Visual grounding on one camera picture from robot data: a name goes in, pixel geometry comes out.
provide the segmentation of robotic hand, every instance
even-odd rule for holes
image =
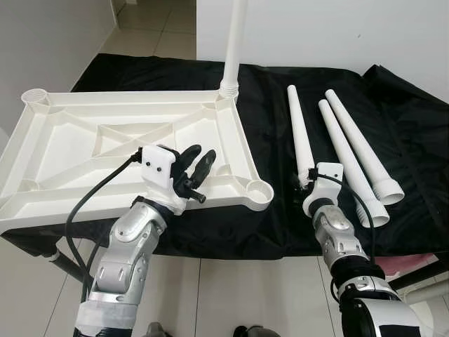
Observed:
[[[187,200],[204,203],[197,191],[215,161],[207,152],[189,177],[185,172],[201,153],[192,145],[182,154],[162,146],[142,149],[142,177],[147,198],[137,197],[111,228],[88,300],[79,306],[76,327],[82,336],[131,336],[149,269],[149,258],[173,215]]]
[[[385,281],[381,267],[369,260],[354,235],[354,226],[338,208],[340,185],[320,178],[322,175],[341,180],[342,165],[319,163],[311,171],[314,189],[303,207],[312,217],[315,238],[338,289],[336,300],[340,304],[344,336],[420,337],[415,313]]]

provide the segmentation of white plastic tray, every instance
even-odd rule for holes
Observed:
[[[188,209],[245,205],[265,209],[272,187],[260,180],[234,100],[218,91],[47,93],[22,95],[25,109],[0,158],[0,233],[63,223],[75,203],[139,146],[181,152],[200,144],[217,152],[199,192],[206,203]],[[103,187],[76,220],[121,216],[145,196],[140,165]]]

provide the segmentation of black tablecloth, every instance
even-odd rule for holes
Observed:
[[[73,91],[211,90],[219,86],[221,62],[134,58],[99,54]],[[391,220],[376,229],[377,255],[449,250],[449,106],[380,66],[362,77],[348,70],[242,65],[238,111],[261,179],[275,197],[267,210],[244,206],[186,211],[161,237],[156,253],[200,258],[275,259],[320,254],[311,221],[295,190],[293,136],[286,88],[295,84],[315,161],[337,157],[318,109],[333,88],[406,197],[387,206]],[[366,247],[353,198],[340,207]],[[80,223],[78,237],[96,239],[114,219]],[[63,234],[61,225],[14,230],[4,237],[34,255]],[[30,245],[30,238],[35,244]]]

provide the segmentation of white plastic pipe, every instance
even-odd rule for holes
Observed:
[[[248,0],[234,0],[232,4],[231,27],[229,28],[223,79],[219,90],[219,94],[223,98],[235,98],[239,94],[237,76],[239,75],[240,49],[247,7]]]
[[[449,279],[437,282],[430,286],[425,286],[404,296],[404,302],[407,304],[415,304],[430,298],[444,296],[449,293]]]
[[[404,198],[404,192],[398,182],[390,177],[385,167],[374,153],[368,141],[363,137],[356,123],[338,98],[334,90],[326,91],[326,98],[337,116],[346,137],[349,139],[358,159],[373,185],[375,196],[384,204],[391,205]]]
[[[311,182],[309,169],[315,167],[314,156],[311,153],[309,136],[304,124],[296,87],[288,86],[287,94],[288,104],[290,105],[290,117],[292,119],[293,142],[295,143],[297,176],[300,180],[301,188],[307,189],[307,185]]]
[[[320,100],[319,108],[323,115],[324,122],[326,123],[326,127],[328,128],[332,144],[337,152],[338,159],[340,160],[340,163],[343,164],[344,175],[346,176],[349,186],[360,198],[362,198],[363,202],[368,207],[370,215],[373,218],[374,226],[378,227],[385,225],[389,221],[387,210],[384,205],[376,199],[371,190],[370,184],[368,184],[354,153],[352,153],[351,147],[349,146],[340,125],[338,125],[337,119],[335,118],[328,101]],[[356,204],[357,216],[362,226],[366,228],[370,227],[368,217],[362,206],[358,201],[356,201]]]

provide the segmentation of tiled floor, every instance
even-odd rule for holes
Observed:
[[[141,0],[125,5],[103,53],[196,59],[196,6],[192,0]]]
[[[195,59],[196,9],[191,3],[141,0],[138,6],[125,6],[119,13],[119,28],[102,52]],[[77,244],[84,258],[93,247],[87,240]],[[58,245],[68,253],[64,240]],[[1,336],[72,335],[80,283],[4,240],[0,265],[7,276],[0,287]],[[154,256],[133,336],[142,336],[148,323],[159,321],[174,337],[230,337],[240,324],[262,324],[283,337],[342,337],[329,284],[321,257],[225,261]],[[435,336],[449,336],[446,305],[447,296],[413,309],[440,333]]]

